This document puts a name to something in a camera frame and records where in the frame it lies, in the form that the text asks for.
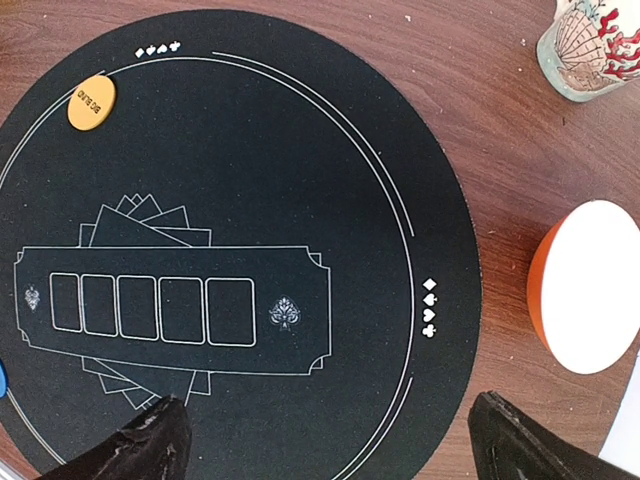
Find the card suit symbols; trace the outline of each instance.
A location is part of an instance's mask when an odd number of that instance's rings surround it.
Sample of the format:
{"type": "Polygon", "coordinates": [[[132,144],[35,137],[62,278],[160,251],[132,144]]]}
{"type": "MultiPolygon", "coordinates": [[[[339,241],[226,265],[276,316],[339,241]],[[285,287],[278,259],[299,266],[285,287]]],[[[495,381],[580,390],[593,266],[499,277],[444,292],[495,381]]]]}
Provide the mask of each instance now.
{"type": "Polygon", "coordinates": [[[433,293],[430,293],[426,297],[422,299],[422,301],[428,306],[433,307],[438,301],[438,297],[436,297],[433,293]]]}
{"type": "Polygon", "coordinates": [[[300,321],[300,309],[289,297],[283,295],[269,310],[271,323],[280,325],[280,331],[290,331],[291,325],[300,321]]]}
{"type": "Polygon", "coordinates": [[[430,323],[422,329],[422,334],[427,338],[433,338],[436,332],[437,330],[436,327],[433,326],[433,323],[430,323]]]}
{"type": "Polygon", "coordinates": [[[431,320],[433,320],[435,316],[436,316],[435,312],[430,308],[425,308],[422,311],[422,321],[425,323],[428,323],[431,320]]]}
{"type": "Polygon", "coordinates": [[[24,299],[29,305],[29,308],[32,312],[36,311],[38,305],[40,304],[40,292],[38,292],[33,285],[31,285],[26,292],[24,292],[24,299]]]}

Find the white border line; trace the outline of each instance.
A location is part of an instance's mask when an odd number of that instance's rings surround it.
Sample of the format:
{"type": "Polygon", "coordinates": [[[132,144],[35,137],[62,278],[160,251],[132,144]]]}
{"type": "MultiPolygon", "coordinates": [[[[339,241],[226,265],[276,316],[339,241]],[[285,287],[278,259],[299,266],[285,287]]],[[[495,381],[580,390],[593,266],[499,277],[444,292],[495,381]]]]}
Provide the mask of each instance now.
{"type": "Polygon", "coordinates": [[[205,313],[204,313],[204,283],[200,277],[160,277],[158,278],[158,316],[160,317],[160,322],[158,323],[160,327],[160,338],[165,343],[170,344],[178,344],[178,345],[204,345],[206,343],[207,332],[206,332],[206,321],[205,321],[205,313]],[[191,341],[191,340],[168,340],[164,337],[164,317],[162,316],[162,282],[198,282],[200,285],[199,293],[200,293],[200,326],[202,327],[200,330],[202,340],[191,341]]]}
{"type": "MultiPolygon", "coordinates": [[[[215,54],[228,55],[228,54],[224,54],[224,53],[222,53],[222,52],[212,52],[212,54],[214,54],[214,55],[215,55],[215,54]]],[[[248,62],[251,62],[251,63],[254,63],[254,64],[258,63],[258,62],[255,62],[255,61],[251,60],[251,59],[246,59],[246,58],[243,58],[243,57],[237,57],[237,58],[238,58],[238,59],[243,59],[243,60],[245,60],[245,61],[248,61],[248,62]]],[[[308,102],[310,102],[310,103],[311,103],[312,105],[314,105],[316,108],[318,108],[318,109],[319,109],[321,112],[323,112],[323,113],[324,113],[324,114],[325,114],[325,115],[326,115],[326,116],[327,116],[331,121],[333,121],[333,122],[335,123],[335,125],[336,125],[336,126],[337,126],[337,127],[338,127],[338,128],[339,128],[339,129],[340,129],[340,130],[341,130],[341,131],[342,131],[342,132],[343,132],[343,133],[344,133],[344,134],[345,134],[345,135],[346,135],[346,136],[351,140],[351,141],[352,141],[352,143],[353,143],[353,144],[354,144],[354,146],[357,148],[357,150],[360,152],[360,154],[362,155],[362,157],[363,157],[363,158],[365,159],[365,161],[369,164],[369,166],[371,167],[371,170],[372,170],[373,174],[375,175],[375,177],[376,177],[376,178],[377,178],[377,180],[378,180],[378,183],[380,184],[380,186],[382,187],[382,189],[383,189],[383,191],[384,191],[385,195],[387,196],[387,200],[389,201],[389,205],[390,205],[390,207],[391,207],[391,209],[392,209],[392,211],[393,211],[393,214],[394,214],[394,216],[395,216],[395,218],[396,218],[396,222],[397,222],[397,224],[398,224],[398,228],[399,228],[399,231],[400,231],[400,236],[401,236],[401,238],[402,238],[402,242],[403,242],[403,246],[404,246],[404,250],[405,250],[405,255],[406,255],[406,257],[407,257],[407,268],[408,268],[408,273],[409,273],[409,287],[410,287],[410,290],[411,290],[411,328],[410,328],[410,330],[409,330],[409,342],[408,342],[408,348],[407,348],[407,352],[406,352],[406,356],[405,356],[405,362],[404,362],[404,366],[403,366],[403,371],[402,371],[402,374],[401,374],[401,376],[400,376],[400,380],[399,380],[399,382],[398,382],[398,386],[397,386],[396,392],[395,392],[395,394],[394,394],[394,396],[393,396],[393,399],[391,400],[391,403],[389,404],[389,408],[388,408],[388,410],[387,410],[387,412],[386,412],[386,414],[385,414],[384,418],[383,418],[383,419],[382,419],[382,421],[380,422],[380,425],[378,426],[378,428],[376,429],[376,431],[374,432],[374,434],[372,435],[372,437],[369,439],[369,441],[367,442],[367,444],[362,448],[362,450],[361,450],[361,451],[360,451],[360,452],[359,452],[359,453],[354,457],[354,459],[353,459],[353,460],[352,460],[352,461],[351,461],[351,462],[350,462],[350,463],[349,463],[349,464],[348,464],[348,465],[347,465],[347,466],[346,466],[346,467],[345,467],[345,468],[344,468],[344,469],[343,469],[343,470],[342,470],[338,475],[336,475],[336,476],[332,479],[332,480],[337,480],[337,478],[338,478],[340,475],[342,475],[342,474],[343,474],[345,471],[347,471],[347,470],[348,470],[348,469],[349,469],[349,468],[350,468],[350,467],[351,467],[355,462],[357,462],[357,461],[358,461],[358,457],[360,457],[360,456],[363,454],[363,452],[365,451],[365,449],[367,449],[367,448],[369,447],[369,445],[373,442],[374,438],[378,435],[378,433],[379,433],[379,432],[381,431],[381,429],[383,428],[383,425],[385,424],[385,422],[387,421],[387,419],[388,419],[389,415],[391,414],[391,410],[393,409],[393,406],[396,404],[396,401],[398,400],[398,396],[399,396],[399,394],[400,394],[400,391],[401,391],[401,388],[402,388],[402,384],[404,383],[404,378],[405,378],[406,373],[407,373],[407,370],[408,370],[409,361],[410,361],[410,359],[411,359],[411,349],[412,349],[412,345],[413,345],[413,335],[414,335],[414,330],[415,330],[415,288],[414,288],[414,285],[413,285],[413,267],[412,267],[412,264],[411,264],[411,257],[410,257],[410,254],[409,254],[409,248],[408,248],[408,244],[407,244],[407,239],[406,239],[406,237],[405,237],[405,235],[404,235],[404,231],[403,231],[403,228],[402,228],[402,222],[400,222],[400,218],[399,218],[399,216],[398,216],[398,212],[397,212],[397,210],[396,210],[396,207],[395,207],[395,205],[394,205],[393,201],[391,200],[391,196],[390,196],[389,192],[387,191],[387,189],[386,189],[386,187],[385,187],[385,185],[384,185],[384,182],[382,181],[382,179],[381,179],[381,177],[380,177],[379,173],[378,173],[378,172],[376,171],[376,169],[373,167],[373,165],[372,165],[371,161],[370,161],[370,160],[369,160],[369,158],[366,156],[366,154],[364,153],[364,151],[362,150],[362,148],[357,144],[357,142],[355,141],[355,139],[354,139],[351,135],[349,135],[349,133],[346,131],[346,129],[345,129],[342,125],[340,125],[340,123],[339,123],[335,118],[331,117],[331,115],[330,115],[330,114],[329,114],[329,113],[328,113],[324,108],[322,108],[322,106],[320,106],[317,102],[315,102],[314,100],[312,100],[311,98],[309,98],[309,97],[308,97],[307,95],[305,95],[303,92],[300,92],[299,90],[297,90],[295,87],[292,87],[291,85],[288,85],[287,83],[283,82],[282,80],[280,80],[280,79],[278,79],[278,78],[276,78],[276,77],[273,77],[273,76],[271,76],[271,75],[269,75],[269,74],[267,74],[267,73],[265,73],[265,72],[262,72],[262,71],[260,71],[260,70],[256,70],[256,69],[251,68],[251,67],[246,66],[246,65],[239,65],[239,64],[232,63],[232,62],[223,61],[223,60],[220,60],[220,59],[207,58],[207,57],[166,57],[166,58],[158,58],[158,59],[153,59],[153,60],[147,60],[147,61],[145,61],[145,62],[135,63],[135,64],[132,64],[132,65],[127,65],[127,66],[125,66],[125,67],[121,67],[121,68],[119,68],[119,69],[113,70],[112,72],[108,73],[107,75],[108,75],[108,76],[111,76],[111,75],[114,75],[114,74],[119,73],[119,72],[123,72],[123,71],[129,70],[129,69],[132,69],[132,68],[136,68],[136,67],[139,67],[139,66],[142,66],[142,65],[151,64],[151,63],[158,63],[158,62],[164,62],[164,61],[190,61],[190,60],[196,60],[196,61],[208,61],[208,62],[213,62],[213,63],[220,63],[220,64],[230,65],[230,66],[233,66],[233,67],[236,67],[236,68],[242,68],[242,69],[245,69],[245,70],[252,71],[252,72],[254,72],[254,73],[258,74],[258,75],[262,75],[262,76],[264,76],[264,77],[267,77],[267,78],[269,78],[269,79],[273,80],[274,82],[279,83],[279,84],[283,85],[284,87],[286,87],[286,88],[288,88],[288,89],[292,90],[293,92],[297,93],[298,95],[300,95],[301,97],[303,97],[304,99],[306,99],[308,102]]],[[[272,67],[267,67],[267,68],[269,68],[271,71],[278,72],[278,73],[280,73],[281,75],[283,75],[283,76],[285,76],[285,77],[288,77],[288,75],[287,75],[286,73],[284,73],[284,72],[281,72],[281,71],[279,71],[279,70],[277,70],[277,69],[274,69],[274,68],[272,68],[272,67]]],[[[301,83],[300,81],[298,81],[298,80],[295,80],[295,82],[296,82],[296,83],[298,83],[298,84],[300,84],[300,85],[304,85],[304,84],[302,84],[302,83],[301,83]]],[[[308,89],[309,91],[311,91],[311,92],[314,92],[310,87],[308,87],[308,86],[306,86],[306,85],[305,85],[305,88],[307,88],[307,89],[308,89]]],[[[318,94],[317,92],[315,92],[315,94],[316,94],[318,97],[323,98],[323,97],[322,97],[320,94],[318,94]]],[[[324,99],[324,101],[325,101],[328,105],[331,105],[331,106],[332,106],[332,104],[331,104],[328,100],[324,99]]],[[[47,114],[47,116],[45,116],[45,117],[44,117],[44,119],[40,122],[40,124],[38,124],[38,126],[37,126],[33,131],[27,132],[27,134],[25,135],[25,137],[27,137],[27,138],[26,138],[26,140],[27,140],[27,141],[28,141],[28,140],[29,140],[29,138],[30,138],[30,137],[35,133],[35,130],[37,130],[37,128],[39,128],[39,126],[44,122],[44,120],[46,120],[46,119],[48,118],[48,116],[49,116],[51,113],[53,113],[53,111],[55,111],[55,110],[58,108],[58,106],[56,106],[56,107],[52,110],[52,112],[50,112],[49,114],[47,114]]],[[[346,117],[344,117],[344,115],[343,115],[342,113],[340,113],[339,111],[338,111],[338,113],[339,113],[339,115],[340,115],[342,118],[344,118],[344,119],[346,120],[346,117]]],[[[359,130],[358,130],[357,128],[355,128],[355,126],[354,126],[353,124],[351,124],[348,120],[346,120],[346,121],[350,124],[351,128],[352,128],[352,129],[353,129],[353,130],[354,130],[354,131],[355,131],[355,132],[360,136],[360,138],[361,138],[361,139],[363,139],[363,140],[366,142],[366,139],[364,139],[364,136],[359,132],[359,130]]],[[[5,179],[6,179],[6,176],[7,176],[7,174],[8,174],[8,171],[9,171],[9,169],[10,169],[11,165],[13,164],[13,162],[15,161],[15,158],[17,157],[17,154],[19,153],[19,150],[18,150],[18,149],[16,149],[16,150],[14,150],[14,152],[12,153],[12,155],[11,155],[11,157],[10,157],[9,161],[7,162],[7,165],[5,166],[5,168],[4,168],[3,172],[2,172],[2,174],[0,175],[0,189],[2,188],[2,185],[4,184],[4,181],[5,181],[5,179]]],[[[382,164],[382,161],[379,159],[379,157],[377,157],[377,155],[376,155],[376,158],[377,158],[378,162],[379,162],[380,164],[382,164]]],[[[391,426],[393,425],[393,422],[395,421],[395,418],[397,417],[397,414],[398,414],[398,413],[399,413],[399,411],[398,411],[398,412],[396,412],[396,415],[395,415],[395,416],[393,417],[393,419],[392,419],[392,423],[391,423],[391,425],[387,428],[387,430],[385,430],[385,432],[383,433],[383,436],[382,436],[382,438],[380,439],[380,441],[382,441],[382,439],[384,439],[384,437],[385,437],[385,436],[386,436],[386,434],[388,433],[388,431],[389,431],[389,429],[391,428],[391,426]]],[[[379,442],[376,444],[376,446],[375,446],[375,447],[374,447],[374,449],[370,452],[370,454],[372,454],[372,453],[373,453],[373,451],[375,451],[375,448],[377,448],[377,446],[378,446],[378,445],[379,445],[379,442]]]]}
{"type": "Polygon", "coordinates": [[[80,275],[78,275],[77,273],[63,273],[63,272],[51,272],[49,274],[49,303],[51,304],[51,326],[53,327],[54,330],[58,330],[61,332],[82,333],[82,331],[84,330],[84,325],[82,324],[82,321],[84,319],[82,317],[81,302],[82,302],[82,294],[80,291],[80,275]],[[73,328],[58,327],[56,325],[56,311],[54,308],[55,298],[53,295],[54,277],[74,277],[76,279],[76,299],[78,300],[77,313],[78,313],[78,322],[80,324],[77,330],[73,328]]]}
{"type": "Polygon", "coordinates": [[[116,300],[116,279],[113,275],[104,275],[97,273],[83,273],[80,275],[80,318],[82,318],[82,330],[87,335],[96,335],[98,337],[117,337],[118,336],[118,301],[116,300]],[[87,329],[87,317],[85,315],[85,303],[84,303],[84,278],[108,278],[111,280],[111,289],[113,291],[113,329],[114,333],[99,333],[99,332],[90,332],[87,329]]]}
{"type": "Polygon", "coordinates": [[[205,301],[205,318],[206,318],[206,334],[207,334],[207,343],[213,347],[244,347],[250,348],[255,347],[258,343],[257,337],[257,319],[256,319],[256,284],[252,278],[249,277],[209,277],[204,282],[204,295],[206,298],[205,301]],[[215,343],[211,341],[211,317],[210,313],[210,299],[209,299],[209,282],[249,282],[251,285],[251,330],[253,334],[253,340],[251,343],[215,343]]]}
{"type": "Polygon", "coordinates": [[[53,448],[51,448],[51,445],[49,445],[47,441],[40,436],[40,433],[38,433],[38,430],[36,430],[33,424],[29,421],[29,419],[27,418],[27,415],[22,411],[22,408],[20,408],[20,405],[18,404],[16,397],[13,396],[13,392],[11,391],[11,389],[7,389],[7,395],[9,396],[9,400],[11,400],[11,403],[13,404],[13,408],[16,409],[16,412],[18,413],[20,418],[22,419],[26,427],[29,429],[31,434],[35,437],[35,439],[38,440],[38,442],[40,442],[40,445],[42,445],[42,447],[47,452],[49,452],[49,455],[51,455],[53,459],[56,460],[60,465],[64,465],[65,463],[67,463],[65,459],[62,458],[60,455],[58,455],[56,451],[53,448]]]}
{"type": "Polygon", "coordinates": [[[117,313],[116,313],[116,323],[118,325],[118,332],[120,332],[120,336],[122,338],[126,338],[127,340],[143,340],[145,342],[157,342],[158,340],[160,340],[160,318],[158,316],[158,286],[157,286],[157,282],[156,282],[156,278],[152,277],[150,275],[118,275],[118,278],[116,278],[116,296],[117,296],[117,305],[118,305],[118,309],[117,309],[117,313]],[[153,295],[154,295],[154,300],[153,300],[153,311],[155,314],[155,325],[156,325],[156,336],[155,337],[136,337],[134,335],[125,335],[124,333],[122,333],[122,305],[120,302],[120,280],[121,279],[144,279],[144,280],[151,280],[153,282],[153,295]]]}
{"type": "Polygon", "coordinates": [[[298,80],[295,77],[292,77],[291,75],[286,74],[285,72],[278,70],[270,65],[267,65],[265,63],[261,63],[258,62],[256,60],[252,60],[250,58],[246,58],[246,57],[240,57],[237,55],[231,55],[229,53],[222,53],[222,52],[216,52],[213,51],[211,52],[213,55],[219,55],[221,57],[227,57],[227,58],[234,58],[236,60],[243,60],[245,62],[248,63],[252,63],[254,65],[259,65],[263,68],[266,68],[268,70],[271,70],[272,72],[276,72],[280,75],[282,75],[283,77],[288,78],[289,80],[297,83],[298,85],[306,88],[307,90],[309,90],[310,92],[312,92],[314,95],[316,95],[318,98],[324,100],[324,102],[327,104],[327,106],[329,106],[334,112],[336,112],[340,118],[342,118],[360,137],[360,139],[365,143],[365,145],[367,147],[369,147],[369,150],[371,151],[371,154],[375,157],[375,159],[378,161],[378,164],[382,167],[382,170],[384,171],[387,179],[389,180],[389,183],[391,184],[391,186],[393,187],[393,191],[396,194],[396,196],[398,197],[398,201],[400,202],[400,205],[402,206],[402,211],[404,213],[404,216],[407,220],[407,225],[409,226],[409,232],[411,232],[411,236],[415,237],[415,234],[413,233],[413,225],[411,224],[411,219],[409,218],[409,213],[407,212],[407,207],[404,204],[404,201],[402,200],[402,195],[400,195],[400,192],[398,191],[398,188],[396,187],[395,182],[393,181],[393,178],[391,178],[391,175],[389,174],[389,171],[387,170],[386,165],[384,164],[384,162],[380,159],[380,156],[378,155],[378,152],[376,152],[376,150],[371,146],[371,144],[369,143],[369,141],[365,138],[365,136],[360,132],[360,130],[358,130],[356,128],[356,126],[351,123],[351,121],[340,111],[338,110],[331,102],[329,102],[326,98],[324,98],[322,95],[320,95],[317,91],[315,91],[314,89],[312,89],[311,87],[309,87],[308,85],[302,83],[300,80],[298,80]]]}

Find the poker mat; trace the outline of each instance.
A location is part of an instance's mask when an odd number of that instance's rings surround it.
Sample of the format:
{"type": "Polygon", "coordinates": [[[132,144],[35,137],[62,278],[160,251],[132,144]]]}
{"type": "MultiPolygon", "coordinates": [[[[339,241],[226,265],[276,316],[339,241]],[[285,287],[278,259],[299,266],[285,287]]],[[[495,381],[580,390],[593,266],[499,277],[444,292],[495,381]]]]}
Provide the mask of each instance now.
{"type": "Polygon", "coordinates": [[[0,130],[0,419],[40,471],[159,397],[188,478],[410,479],[460,405],[481,313],[467,204],[363,60],[228,10],[107,33],[0,130]],[[104,123],[67,105],[115,84],[104,123]]]}

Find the wood grain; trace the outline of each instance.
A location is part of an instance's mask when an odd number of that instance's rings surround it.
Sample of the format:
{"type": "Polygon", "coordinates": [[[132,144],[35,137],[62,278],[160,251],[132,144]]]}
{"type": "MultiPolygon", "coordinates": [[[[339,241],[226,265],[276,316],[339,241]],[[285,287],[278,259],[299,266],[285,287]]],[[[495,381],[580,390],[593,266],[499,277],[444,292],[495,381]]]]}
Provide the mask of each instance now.
{"type": "MultiPolygon", "coordinates": [[[[526,275],[544,233],[583,201],[607,198],[640,218],[640,82],[586,105],[557,95],[535,59],[551,0],[0,0],[0,121],[42,74],[97,35],[203,7],[274,15],[345,45],[404,93],[459,176],[480,243],[482,334],[466,399],[417,478],[475,478],[466,418],[475,396],[489,389],[597,453],[639,345],[603,373],[565,371],[535,336],[526,275]]],[[[0,454],[35,475],[4,430],[0,454]]]]}

